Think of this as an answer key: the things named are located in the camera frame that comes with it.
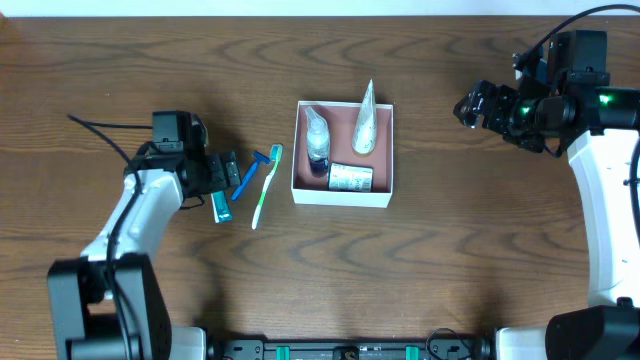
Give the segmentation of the blue disposable razor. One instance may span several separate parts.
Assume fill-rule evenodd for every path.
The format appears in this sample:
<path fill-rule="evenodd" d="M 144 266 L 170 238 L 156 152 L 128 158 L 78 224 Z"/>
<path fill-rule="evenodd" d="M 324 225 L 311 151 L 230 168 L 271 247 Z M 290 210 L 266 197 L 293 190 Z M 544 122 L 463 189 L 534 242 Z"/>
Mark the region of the blue disposable razor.
<path fill-rule="evenodd" d="M 261 164 L 269 165 L 271 163 L 271 158 L 269 156 L 258 151 L 253 152 L 253 158 L 254 161 L 247 170 L 246 175 L 242 179 L 240 185 L 232 193 L 232 201 L 237 201 L 241 197 Z"/>

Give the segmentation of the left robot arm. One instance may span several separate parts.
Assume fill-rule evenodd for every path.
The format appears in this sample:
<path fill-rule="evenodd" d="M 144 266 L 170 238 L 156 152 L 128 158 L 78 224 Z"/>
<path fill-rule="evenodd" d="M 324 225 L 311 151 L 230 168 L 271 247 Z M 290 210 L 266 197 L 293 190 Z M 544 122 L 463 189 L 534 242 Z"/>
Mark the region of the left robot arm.
<path fill-rule="evenodd" d="M 80 257 L 55 261 L 47 287 L 60 359 L 211 359 L 200 327 L 171 323 L 152 261 L 186 198 L 239 182 L 234 152 L 158 152 L 125 169 L 109 220 Z"/>

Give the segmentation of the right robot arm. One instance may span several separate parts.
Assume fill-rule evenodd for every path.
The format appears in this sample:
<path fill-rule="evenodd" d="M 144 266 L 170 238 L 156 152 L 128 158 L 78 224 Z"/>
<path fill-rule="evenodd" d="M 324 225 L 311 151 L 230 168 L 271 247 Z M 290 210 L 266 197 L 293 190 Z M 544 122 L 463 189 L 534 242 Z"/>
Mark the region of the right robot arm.
<path fill-rule="evenodd" d="M 556 96 L 531 96 L 480 81 L 453 113 L 467 127 L 482 126 L 536 153 L 558 138 L 582 201 L 587 308 L 556 315 L 544 327 L 497 331 L 497 358 L 638 358 L 638 91 L 583 83 L 566 85 Z"/>

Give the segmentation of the white floral lotion tube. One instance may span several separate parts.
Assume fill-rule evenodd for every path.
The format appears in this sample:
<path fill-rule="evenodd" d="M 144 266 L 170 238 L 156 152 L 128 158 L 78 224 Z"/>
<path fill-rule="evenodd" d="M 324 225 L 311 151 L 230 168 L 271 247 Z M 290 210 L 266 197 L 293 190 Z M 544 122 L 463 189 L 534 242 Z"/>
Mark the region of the white floral lotion tube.
<path fill-rule="evenodd" d="M 361 102 L 360 110 L 354 127 L 352 149 L 354 152 L 366 156 L 376 145 L 377 138 L 377 109 L 374 82 L 370 80 Z"/>

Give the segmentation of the green white toothpaste tube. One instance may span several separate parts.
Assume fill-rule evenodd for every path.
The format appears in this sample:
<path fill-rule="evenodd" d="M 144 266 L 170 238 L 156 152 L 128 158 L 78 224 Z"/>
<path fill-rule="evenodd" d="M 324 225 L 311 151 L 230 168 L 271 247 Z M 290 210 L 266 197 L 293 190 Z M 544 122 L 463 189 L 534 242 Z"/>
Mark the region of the green white toothpaste tube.
<path fill-rule="evenodd" d="M 217 191 L 211 194 L 214 221 L 225 223 L 233 220 L 227 197 L 224 191 Z"/>

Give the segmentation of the green white soap bar pack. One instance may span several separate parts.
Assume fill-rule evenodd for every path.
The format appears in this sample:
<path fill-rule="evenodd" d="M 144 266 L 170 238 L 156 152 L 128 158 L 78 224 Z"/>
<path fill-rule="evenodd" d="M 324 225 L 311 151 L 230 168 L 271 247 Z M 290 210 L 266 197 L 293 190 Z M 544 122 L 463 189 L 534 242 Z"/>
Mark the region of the green white soap bar pack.
<path fill-rule="evenodd" d="M 331 191 L 370 192 L 372 183 L 372 168 L 332 163 L 328 172 Z"/>

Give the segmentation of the green white toothbrush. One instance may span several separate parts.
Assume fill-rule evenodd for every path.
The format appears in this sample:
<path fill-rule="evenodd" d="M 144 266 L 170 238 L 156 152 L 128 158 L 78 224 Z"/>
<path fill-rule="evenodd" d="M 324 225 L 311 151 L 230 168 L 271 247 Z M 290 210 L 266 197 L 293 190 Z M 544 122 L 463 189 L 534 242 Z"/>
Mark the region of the green white toothbrush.
<path fill-rule="evenodd" d="M 256 205 L 256 208 L 255 208 L 255 211 L 254 211 L 254 214 L 253 214 L 253 218 L 252 218 L 251 228 L 253 230 L 256 230 L 257 227 L 258 227 L 260 216 L 261 216 L 261 212 L 262 212 L 262 208 L 263 208 L 263 204 L 264 204 L 268 189 L 270 187 L 270 184 L 271 184 L 273 178 L 275 177 L 275 174 L 276 174 L 277 169 L 279 167 L 279 164 L 281 162 L 282 154 L 283 154 L 283 145 L 282 144 L 273 144 L 272 147 L 271 147 L 270 159 L 274 163 L 274 165 L 273 165 L 271 171 L 269 172 L 269 174 L 265 177 L 265 181 L 263 183 L 262 192 L 261 192 L 260 198 L 258 200 L 258 203 Z"/>

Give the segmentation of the clear pump soap bottle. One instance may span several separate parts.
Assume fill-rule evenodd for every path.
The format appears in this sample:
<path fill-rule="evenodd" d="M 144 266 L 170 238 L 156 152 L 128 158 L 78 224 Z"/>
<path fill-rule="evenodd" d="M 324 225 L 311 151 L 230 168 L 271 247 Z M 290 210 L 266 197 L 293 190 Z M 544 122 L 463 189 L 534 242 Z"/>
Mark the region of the clear pump soap bottle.
<path fill-rule="evenodd" d="M 305 109 L 307 118 L 307 156 L 313 176 L 323 177 L 328 172 L 330 131 L 327 121 L 312 107 Z"/>

